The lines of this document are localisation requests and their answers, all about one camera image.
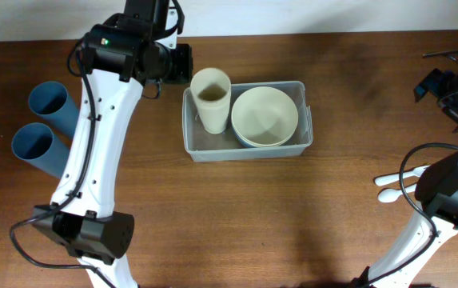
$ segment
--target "white backdrop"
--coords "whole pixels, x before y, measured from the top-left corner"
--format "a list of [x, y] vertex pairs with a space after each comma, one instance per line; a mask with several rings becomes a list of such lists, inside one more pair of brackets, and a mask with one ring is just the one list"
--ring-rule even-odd
[[[458, 29], [458, 0], [179, 0], [183, 36]], [[0, 41], [79, 38], [125, 0], [0, 0]]]

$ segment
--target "white cup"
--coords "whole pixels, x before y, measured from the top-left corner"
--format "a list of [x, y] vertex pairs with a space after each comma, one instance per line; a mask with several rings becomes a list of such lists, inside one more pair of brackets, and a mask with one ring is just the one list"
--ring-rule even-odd
[[191, 80], [191, 94], [204, 129], [219, 134], [227, 127], [230, 111], [230, 78], [222, 70], [206, 68]]

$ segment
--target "dark blue cup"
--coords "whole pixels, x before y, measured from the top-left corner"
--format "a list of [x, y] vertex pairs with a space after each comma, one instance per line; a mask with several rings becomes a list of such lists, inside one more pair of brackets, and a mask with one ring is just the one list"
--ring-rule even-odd
[[61, 178], [69, 158], [69, 149], [51, 128], [31, 123], [19, 129], [12, 139], [12, 151], [19, 159], [56, 178]]
[[28, 105], [33, 113], [49, 121], [69, 139], [74, 137], [79, 110], [60, 82], [43, 82], [35, 87], [28, 98]]

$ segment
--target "brown tabletop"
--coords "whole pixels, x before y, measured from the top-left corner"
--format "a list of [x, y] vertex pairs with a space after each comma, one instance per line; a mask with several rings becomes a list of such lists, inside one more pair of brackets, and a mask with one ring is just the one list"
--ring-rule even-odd
[[[279, 287], [349, 281], [382, 257], [412, 215], [404, 199], [383, 204], [373, 184], [397, 172], [414, 146], [458, 144], [456, 124], [412, 89], [433, 68], [458, 70], [427, 51], [458, 49], [458, 31], [183, 38], [194, 70], [223, 69], [233, 83], [297, 80], [306, 86], [313, 144], [296, 158], [195, 163], [181, 130], [182, 92], [165, 86], [134, 111], [117, 173], [115, 209], [134, 215], [128, 251], [143, 286]], [[50, 200], [58, 180], [16, 159], [15, 131], [41, 122], [27, 105], [37, 84], [65, 84], [72, 41], [0, 42], [0, 287], [90, 287], [86, 272], [43, 270], [12, 247], [11, 224]], [[411, 165], [433, 163], [430, 150]], [[44, 262], [75, 263], [33, 228], [18, 232]], [[458, 235], [416, 282], [458, 287]]]

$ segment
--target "white spoon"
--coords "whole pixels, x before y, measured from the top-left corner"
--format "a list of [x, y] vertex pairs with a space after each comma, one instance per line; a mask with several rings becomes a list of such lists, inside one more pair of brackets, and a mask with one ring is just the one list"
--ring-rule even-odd
[[[415, 191], [415, 188], [417, 187], [417, 184], [410, 185], [406, 187], [406, 193], [412, 193]], [[378, 195], [378, 200], [382, 203], [392, 203], [396, 201], [399, 196], [401, 196], [403, 192], [401, 190], [396, 190], [396, 189], [385, 189], [381, 191], [381, 193]]]
[[[428, 168], [428, 167], [429, 167], [429, 165], [421, 166], [421, 167], [415, 168], [412, 171], [404, 172], [403, 173], [403, 178], [406, 179], [406, 178], [413, 177], [413, 176], [420, 177], [424, 173], [426, 168]], [[394, 182], [397, 182], [397, 181], [399, 181], [399, 173], [392, 174], [392, 175], [381, 176], [381, 177], [378, 177], [378, 178], [374, 179], [374, 183], [376, 185], [378, 185], [378, 186], [387, 185], [387, 184], [394, 183]]]

